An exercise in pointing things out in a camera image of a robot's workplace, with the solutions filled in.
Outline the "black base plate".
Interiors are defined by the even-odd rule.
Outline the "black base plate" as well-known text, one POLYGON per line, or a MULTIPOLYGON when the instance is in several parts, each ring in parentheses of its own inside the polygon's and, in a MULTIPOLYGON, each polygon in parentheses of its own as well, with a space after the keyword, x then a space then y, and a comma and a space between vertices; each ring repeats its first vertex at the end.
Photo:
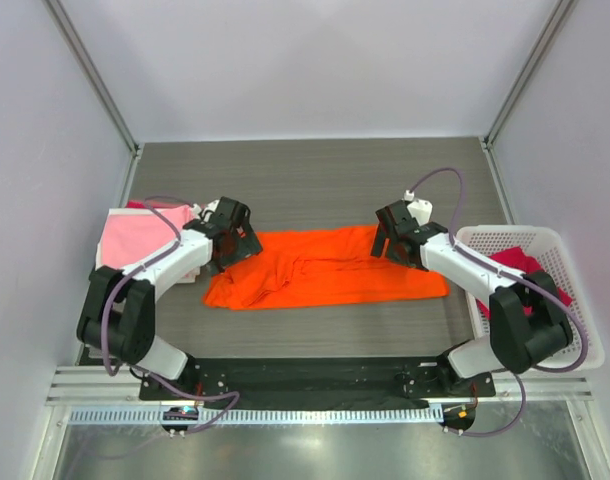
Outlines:
POLYGON ((439 414, 469 428, 480 399, 496 389, 490 373, 460 379, 442 357, 192 358, 177 379, 146 375, 143 400, 202 403, 227 418, 262 414, 389 414, 429 412, 435 399, 463 400, 465 418, 439 414))

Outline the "left aluminium frame post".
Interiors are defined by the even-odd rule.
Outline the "left aluminium frame post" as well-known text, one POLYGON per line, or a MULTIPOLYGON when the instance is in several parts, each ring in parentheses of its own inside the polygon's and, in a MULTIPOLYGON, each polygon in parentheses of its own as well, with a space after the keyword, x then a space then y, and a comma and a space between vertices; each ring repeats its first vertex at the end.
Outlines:
POLYGON ((78 33, 70 15, 59 0, 45 0, 43 5, 53 18, 70 52, 85 75, 92 91, 98 98, 111 123, 117 130, 130 154, 135 157, 139 143, 135 140, 119 108, 97 69, 83 39, 78 33))

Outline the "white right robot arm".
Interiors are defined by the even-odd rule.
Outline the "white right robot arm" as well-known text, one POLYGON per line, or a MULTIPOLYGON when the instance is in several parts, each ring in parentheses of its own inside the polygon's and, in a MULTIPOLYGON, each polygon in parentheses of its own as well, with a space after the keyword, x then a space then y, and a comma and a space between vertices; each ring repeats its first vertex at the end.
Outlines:
POLYGON ((453 347, 435 372, 438 388, 458 395, 472 377, 496 370, 521 374, 573 342, 573 331, 552 277, 508 268, 457 241, 436 222, 421 223, 412 204, 398 200, 376 211, 371 255, 438 273, 480 301, 489 334, 453 347))

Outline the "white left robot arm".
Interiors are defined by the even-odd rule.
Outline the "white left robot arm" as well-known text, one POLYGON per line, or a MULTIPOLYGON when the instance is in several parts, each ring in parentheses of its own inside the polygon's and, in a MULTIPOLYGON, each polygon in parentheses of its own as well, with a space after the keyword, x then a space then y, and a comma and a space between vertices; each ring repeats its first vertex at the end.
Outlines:
POLYGON ((132 263, 104 264, 90 274, 77 338, 100 351, 109 375, 127 365, 185 399, 197 389, 196 359, 157 334, 156 303, 186 275, 202 269, 223 273, 260 254, 262 245, 250 208, 226 196, 205 206, 189 204, 189 219, 180 227, 149 200, 144 207, 170 229, 171 239, 132 263))

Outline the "pink folded t shirt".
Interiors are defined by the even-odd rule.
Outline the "pink folded t shirt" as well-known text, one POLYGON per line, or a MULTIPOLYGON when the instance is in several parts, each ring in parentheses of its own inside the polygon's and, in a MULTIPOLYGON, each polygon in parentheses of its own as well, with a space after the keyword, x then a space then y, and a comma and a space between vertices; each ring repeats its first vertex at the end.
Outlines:
POLYGON ((174 231, 150 210, 110 209, 97 245, 95 267, 133 264, 175 238, 174 231))

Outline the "dusty rose folded t shirt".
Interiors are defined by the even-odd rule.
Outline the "dusty rose folded t shirt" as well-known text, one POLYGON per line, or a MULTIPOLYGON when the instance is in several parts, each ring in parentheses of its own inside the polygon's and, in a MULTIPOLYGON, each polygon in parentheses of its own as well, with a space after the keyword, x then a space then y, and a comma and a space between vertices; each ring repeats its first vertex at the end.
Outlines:
POLYGON ((151 209, 151 205, 148 204, 145 201, 135 201, 135 200, 130 200, 127 202, 127 204, 125 205, 126 208, 129 209, 140 209, 140 210, 149 210, 151 209))

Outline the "orange t shirt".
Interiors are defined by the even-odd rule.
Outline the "orange t shirt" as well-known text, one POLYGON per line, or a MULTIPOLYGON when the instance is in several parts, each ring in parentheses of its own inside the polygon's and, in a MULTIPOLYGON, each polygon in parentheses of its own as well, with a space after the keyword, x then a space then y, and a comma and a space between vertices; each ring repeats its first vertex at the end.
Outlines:
POLYGON ((233 311, 425 300, 450 293, 441 275, 371 255, 377 227, 260 232, 260 254, 212 278, 210 308, 233 311))

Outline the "magenta t shirt in basket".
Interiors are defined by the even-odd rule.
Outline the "magenta t shirt in basket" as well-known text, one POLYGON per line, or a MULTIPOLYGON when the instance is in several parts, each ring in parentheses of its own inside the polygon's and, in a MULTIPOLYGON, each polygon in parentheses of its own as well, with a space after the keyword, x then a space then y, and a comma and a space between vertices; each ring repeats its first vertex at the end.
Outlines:
MULTIPOLYGON (((544 271, 541 264, 536 260, 536 258, 532 256, 528 256, 524 253, 524 251, 520 247, 512 247, 500 252, 497 252, 489 257, 491 260, 494 260, 504 266, 521 270, 527 274, 531 274, 537 271, 544 271)), ((558 288, 558 296, 561 302, 569 307, 574 299, 564 290, 558 288)), ((482 313, 482 315, 489 320, 490 312, 488 307, 486 307, 481 301, 476 301, 477 306, 482 313)), ((526 315, 531 314, 532 308, 528 306, 524 306, 524 312, 526 315)))

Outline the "right aluminium frame post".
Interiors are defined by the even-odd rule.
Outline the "right aluminium frame post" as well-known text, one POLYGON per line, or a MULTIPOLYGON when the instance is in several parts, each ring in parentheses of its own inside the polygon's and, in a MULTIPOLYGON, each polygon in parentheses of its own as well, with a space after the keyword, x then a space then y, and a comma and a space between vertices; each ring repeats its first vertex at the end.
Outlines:
POLYGON ((481 138, 484 150, 490 150, 494 145, 576 5, 576 0, 558 0, 555 2, 488 133, 481 138))

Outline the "aluminium frame post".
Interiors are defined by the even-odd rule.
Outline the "aluminium frame post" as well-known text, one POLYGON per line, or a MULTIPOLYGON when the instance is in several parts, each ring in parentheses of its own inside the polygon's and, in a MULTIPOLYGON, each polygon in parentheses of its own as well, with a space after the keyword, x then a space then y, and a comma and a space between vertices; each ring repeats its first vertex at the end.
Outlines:
POLYGON ((488 133, 481 138, 484 150, 490 150, 494 145, 576 5, 576 0, 558 0, 555 2, 488 133))
POLYGON ((130 154, 135 157, 139 143, 135 140, 119 108, 97 69, 83 39, 78 33, 70 15, 59 0, 45 0, 43 5, 53 18, 70 52, 85 75, 92 91, 98 98, 111 123, 117 130, 130 154))

